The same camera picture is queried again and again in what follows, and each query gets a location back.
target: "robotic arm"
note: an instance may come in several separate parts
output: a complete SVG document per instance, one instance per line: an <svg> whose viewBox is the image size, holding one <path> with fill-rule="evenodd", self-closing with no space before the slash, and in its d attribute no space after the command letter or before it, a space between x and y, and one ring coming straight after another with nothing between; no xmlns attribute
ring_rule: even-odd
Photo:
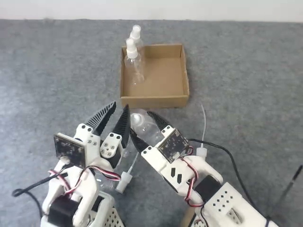
<svg viewBox="0 0 303 227"><path fill-rule="evenodd" d="M188 141L161 116L147 112L164 139L149 146L131 130L131 139L142 157L174 191L195 207L192 227L264 227L267 220L200 156L186 156ZM201 175L205 178L193 188ZM277 227L270 222L269 227Z"/></svg>
<svg viewBox="0 0 303 227"><path fill-rule="evenodd" d="M108 222L108 217L111 216L115 219L110 221L119 223L117 226L123 226L113 208L113 197L99 191L99 184L94 177L94 171L100 171L110 180L121 179L113 169L119 165L128 143L128 105L106 139L102 141L100 137L115 109L115 102L102 108L86 122L78 125L74 137L61 133L54 135L59 162L50 173L61 172L61 175L49 182L49 191L42 206L45 214L41 219L42 227L99 227ZM62 171L66 164L72 167Z"/></svg>

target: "clear plastic bottle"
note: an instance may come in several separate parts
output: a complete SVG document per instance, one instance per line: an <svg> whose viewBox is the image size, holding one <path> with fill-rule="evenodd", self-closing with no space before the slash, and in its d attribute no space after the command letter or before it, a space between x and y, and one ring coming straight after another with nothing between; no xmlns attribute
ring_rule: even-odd
<svg viewBox="0 0 303 227"><path fill-rule="evenodd" d="M154 120L143 109L131 111L131 127L141 139L151 146L156 145L164 138ZM133 143L129 141L123 157L128 157L129 153L133 151L137 152Z"/></svg>
<svg viewBox="0 0 303 227"><path fill-rule="evenodd" d="M136 45L137 50L141 55L142 61L144 61L145 53L143 41L141 39L141 27L139 25L134 25L129 37L134 40L134 44Z"/></svg>
<svg viewBox="0 0 303 227"><path fill-rule="evenodd" d="M125 69L130 80L134 85L144 81L143 61L138 53L134 40L128 38L126 40L126 56L124 59Z"/></svg>

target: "red wire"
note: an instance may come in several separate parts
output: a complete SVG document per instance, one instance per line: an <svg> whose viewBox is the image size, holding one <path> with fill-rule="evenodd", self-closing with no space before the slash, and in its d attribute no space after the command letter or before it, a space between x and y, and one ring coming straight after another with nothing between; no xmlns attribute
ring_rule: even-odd
<svg viewBox="0 0 303 227"><path fill-rule="evenodd" d="M98 167L98 166L87 166L87 167L86 167L85 169L83 169L82 172L80 173L80 176L79 176L79 178L78 178L78 180L77 180L77 183L76 183L75 187L72 188L72 189L70 189L70 190L69 190L68 192L66 192L65 194L71 194L71 193L73 193L73 192L77 189L77 187L78 187L78 186L80 185L80 183L81 183L81 176L82 176L82 174L83 174L88 168L96 169L96 170L100 171L101 173L103 173L103 174L105 174L105 175L111 176L112 178L109 178L109 177L105 176L105 177L106 177L107 179L109 179L109 180L112 180L112 181L120 181L120 180L121 180L121 176L120 176L119 174L116 174L116 173L114 173L114 172L107 171L107 170L105 170L105 169L103 169L103 168L100 168L100 167Z"/></svg>
<svg viewBox="0 0 303 227"><path fill-rule="evenodd" d="M49 170L49 172L51 172L52 174L58 174L58 172L53 169ZM64 177L62 177L61 175L58 175L57 178L60 178L65 183L65 187L67 190L71 189L70 184L67 182L67 180Z"/></svg>
<svg viewBox="0 0 303 227"><path fill-rule="evenodd" d="M196 169L191 165L189 164L186 160L184 160L183 158L181 158L182 161L186 162L187 166L194 172L195 176L193 178L191 178L190 180L190 183L189 183L189 186L188 186L188 191L187 191L187 195L185 197L185 201L187 202L187 204L190 206L190 207L201 207L203 206L203 204L191 204L189 201L189 197L190 197L190 194L191 194L191 191L193 189L193 186L194 186L194 183L198 180L198 172L196 171Z"/></svg>
<svg viewBox="0 0 303 227"><path fill-rule="evenodd" d="M188 149L191 151L187 153L187 155L192 155L194 153L194 148L192 146L189 146Z"/></svg>
<svg viewBox="0 0 303 227"><path fill-rule="evenodd" d="M197 224L199 221L201 221L200 219L197 219L196 221L195 221L195 224Z"/></svg>

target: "cardboard box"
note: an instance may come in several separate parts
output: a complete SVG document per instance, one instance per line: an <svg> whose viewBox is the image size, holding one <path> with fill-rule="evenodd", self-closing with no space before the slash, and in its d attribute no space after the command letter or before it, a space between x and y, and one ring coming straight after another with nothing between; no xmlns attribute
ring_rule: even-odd
<svg viewBox="0 0 303 227"><path fill-rule="evenodd" d="M195 217L196 217L195 208L193 207L188 208L180 223L180 227L190 227L193 224Z"/></svg>
<svg viewBox="0 0 303 227"><path fill-rule="evenodd" d="M145 81L134 85L124 65L122 47L120 98L131 108L184 107L189 97L186 58L181 44L145 46Z"/></svg>

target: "gripper jaw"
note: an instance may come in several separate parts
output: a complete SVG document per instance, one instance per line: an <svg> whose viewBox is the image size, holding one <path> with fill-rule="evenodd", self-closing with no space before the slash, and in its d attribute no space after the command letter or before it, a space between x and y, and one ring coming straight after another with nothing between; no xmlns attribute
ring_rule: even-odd
<svg viewBox="0 0 303 227"><path fill-rule="evenodd" d="M129 111L129 106L128 104L126 104L126 106L123 108L123 112L119 120L117 121L117 124L115 125L112 131L113 133L122 136L121 144L123 148L126 148L127 146L130 128L131 128L131 114Z"/></svg>
<svg viewBox="0 0 303 227"><path fill-rule="evenodd" d="M116 102L111 102L110 104L97 111L92 117L87 119L85 121L85 124L93 129L93 134L100 136L115 110Z"/></svg>
<svg viewBox="0 0 303 227"><path fill-rule="evenodd" d="M131 129L130 135L131 135L131 139L133 141L134 147L137 149L137 151L139 153L144 151L149 146L144 140L142 140L141 138L139 138L137 136L137 133L133 129Z"/></svg>
<svg viewBox="0 0 303 227"><path fill-rule="evenodd" d="M147 114L156 122L158 128L161 131L165 129L168 125L172 126L166 119L164 119L155 112L147 111Z"/></svg>

